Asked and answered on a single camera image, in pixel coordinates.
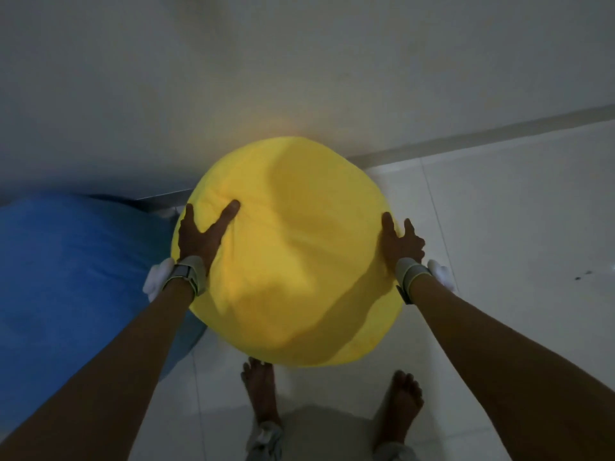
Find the white wrist tracker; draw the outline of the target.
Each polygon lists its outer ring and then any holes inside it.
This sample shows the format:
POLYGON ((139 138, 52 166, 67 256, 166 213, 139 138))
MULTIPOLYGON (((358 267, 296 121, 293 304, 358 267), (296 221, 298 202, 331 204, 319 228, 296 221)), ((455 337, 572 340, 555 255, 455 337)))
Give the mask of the white wrist tracker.
POLYGON ((147 296, 150 303, 155 300, 164 287, 174 266, 175 260, 172 257, 168 257, 161 263, 152 265, 150 268, 142 286, 142 292, 147 296))
POLYGON ((436 260, 430 259, 427 261, 427 269, 442 286, 450 292, 456 293, 456 281, 454 275, 446 265, 442 265, 436 260))

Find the grey wristband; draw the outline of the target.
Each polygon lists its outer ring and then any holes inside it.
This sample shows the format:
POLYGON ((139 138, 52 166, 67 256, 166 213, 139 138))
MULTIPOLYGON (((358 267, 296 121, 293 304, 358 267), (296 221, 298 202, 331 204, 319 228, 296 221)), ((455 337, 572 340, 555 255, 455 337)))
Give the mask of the grey wristband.
POLYGON ((174 264, 161 290, 173 279, 187 281, 192 288, 193 297, 199 297, 206 291, 207 271, 201 256, 189 255, 174 264))
POLYGON ((412 305, 410 286, 420 276, 432 277, 432 272, 423 264, 416 262, 410 257, 402 257, 396 262, 394 276, 397 284, 396 289, 405 305, 412 305))

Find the yellow bean bag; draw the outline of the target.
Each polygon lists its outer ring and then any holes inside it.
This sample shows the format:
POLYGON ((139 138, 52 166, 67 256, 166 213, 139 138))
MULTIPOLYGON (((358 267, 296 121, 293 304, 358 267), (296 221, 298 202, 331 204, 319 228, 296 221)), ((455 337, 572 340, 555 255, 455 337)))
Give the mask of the yellow bean bag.
POLYGON ((323 144, 270 138, 201 178, 188 198, 199 230, 232 200, 240 211, 190 311, 272 364, 333 366, 369 354, 402 309, 380 249, 390 208, 372 179, 323 144))

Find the person's left forearm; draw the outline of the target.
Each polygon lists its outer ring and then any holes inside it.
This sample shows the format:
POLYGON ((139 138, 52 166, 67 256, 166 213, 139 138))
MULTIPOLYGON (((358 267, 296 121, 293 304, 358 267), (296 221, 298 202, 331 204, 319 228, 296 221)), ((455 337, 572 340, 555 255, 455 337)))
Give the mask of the person's left forearm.
POLYGON ((0 443, 0 461, 127 461, 194 291, 171 279, 0 443))

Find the blue bean bag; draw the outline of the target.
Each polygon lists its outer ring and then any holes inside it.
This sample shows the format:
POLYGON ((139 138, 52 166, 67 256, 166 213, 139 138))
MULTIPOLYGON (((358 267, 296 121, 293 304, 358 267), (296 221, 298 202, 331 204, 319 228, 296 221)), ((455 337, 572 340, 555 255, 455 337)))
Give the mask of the blue bean bag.
POLYGON ((16 429, 150 303, 173 217, 39 195, 0 207, 0 434, 16 429))

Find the person's right foot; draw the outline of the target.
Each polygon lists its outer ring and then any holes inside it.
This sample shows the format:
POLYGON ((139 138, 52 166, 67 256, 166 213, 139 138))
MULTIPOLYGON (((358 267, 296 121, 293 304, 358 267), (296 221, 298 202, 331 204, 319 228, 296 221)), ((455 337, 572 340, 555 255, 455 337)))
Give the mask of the person's right foot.
POLYGON ((423 406, 422 388, 414 376, 402 370, 394 372, 373 450, 386 443, 404 444, 411 424, 423 406))

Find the person's foot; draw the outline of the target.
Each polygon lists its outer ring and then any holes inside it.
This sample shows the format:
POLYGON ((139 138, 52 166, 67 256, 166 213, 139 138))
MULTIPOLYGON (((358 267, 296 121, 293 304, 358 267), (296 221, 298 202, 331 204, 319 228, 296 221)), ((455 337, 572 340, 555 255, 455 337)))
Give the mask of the person's foot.
POLYGON ((258 425, 274 424, 283 427, 277 407, 274 366, 249 357, 243 364, 241 380, 246 389, 258 425))
POLYGON ((404 444, 411 424, 423 406, 422 388, 414 376, 402 370, 394 372, 373 450, 386 443, 404 444))

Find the person's right hand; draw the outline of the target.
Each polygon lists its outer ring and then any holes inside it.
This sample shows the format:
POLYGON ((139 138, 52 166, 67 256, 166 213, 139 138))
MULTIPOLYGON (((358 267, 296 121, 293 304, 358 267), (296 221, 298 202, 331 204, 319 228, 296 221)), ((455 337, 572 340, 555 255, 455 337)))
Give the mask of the person's right hand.
POLYGON ((410 257, 422 263, 425 256, 425 245, 425 240, 416 234, 409 218, 404 220, 404 234, 398 235, 398 239, 382 239, 380 236, 382 255, 392 273, 394 273, 396 262, 402 257, 410 257))

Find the person's left hand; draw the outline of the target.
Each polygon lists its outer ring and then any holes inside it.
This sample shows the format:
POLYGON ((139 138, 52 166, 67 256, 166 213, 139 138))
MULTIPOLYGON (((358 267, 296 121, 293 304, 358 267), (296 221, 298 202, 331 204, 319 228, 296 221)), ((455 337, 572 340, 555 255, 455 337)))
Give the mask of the person's left hand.
POLYGON ((221 241, 222 239, 209 240, 208 229, 205 232, 201 232, 198 229, 194 219, 194 207, 190 203, 187 204, 185 206, 185 215, 178 231, 179 259, 181 260, 189 255, 201 256, 208 276, 221 241))

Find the grey trousers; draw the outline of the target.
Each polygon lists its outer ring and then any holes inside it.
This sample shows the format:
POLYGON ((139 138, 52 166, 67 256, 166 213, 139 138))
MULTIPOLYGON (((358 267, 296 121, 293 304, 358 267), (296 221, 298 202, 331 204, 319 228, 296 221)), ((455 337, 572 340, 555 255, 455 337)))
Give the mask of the grey trousers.
MULTIPOLYGON (((245 461, 282 461, 283 428, 273 421, 258 425, 248 444, 245 461)), ((401 442, 382 442, 372 452, 372 461, 420 461, 416 452, 401 442)))

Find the person's right forearm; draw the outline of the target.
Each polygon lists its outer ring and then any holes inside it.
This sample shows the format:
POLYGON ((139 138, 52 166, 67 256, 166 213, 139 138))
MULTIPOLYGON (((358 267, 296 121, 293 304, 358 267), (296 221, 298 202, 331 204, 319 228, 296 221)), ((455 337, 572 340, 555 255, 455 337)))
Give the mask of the person's right forearm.
POLYGON ((406 290, 513 461, 615 461, 615 392, 421 273, 406 290))

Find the person's left foot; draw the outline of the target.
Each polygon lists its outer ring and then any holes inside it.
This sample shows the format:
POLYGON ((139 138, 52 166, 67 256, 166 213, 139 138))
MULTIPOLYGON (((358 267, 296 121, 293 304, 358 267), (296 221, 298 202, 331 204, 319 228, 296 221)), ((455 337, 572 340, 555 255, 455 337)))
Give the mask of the person's left foot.
POLYGON ((274 424, 283 427, 277 407, 274 366, 249 357, 243 364, 241 380, 246 389, 258 425, 274 424))

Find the grey skirting board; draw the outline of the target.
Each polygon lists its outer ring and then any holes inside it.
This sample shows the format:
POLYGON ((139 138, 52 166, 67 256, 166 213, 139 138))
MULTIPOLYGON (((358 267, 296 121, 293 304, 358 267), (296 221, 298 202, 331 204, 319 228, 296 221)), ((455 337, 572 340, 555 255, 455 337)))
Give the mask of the grey skirting board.
POLYGON ((612 120, 615 120, 615 102, 605 106, 575 110, 489 130, 431 139, 362 155, 346 156, 345 159, 361 169, 366 169, 471 147, 572 130, 612 120))

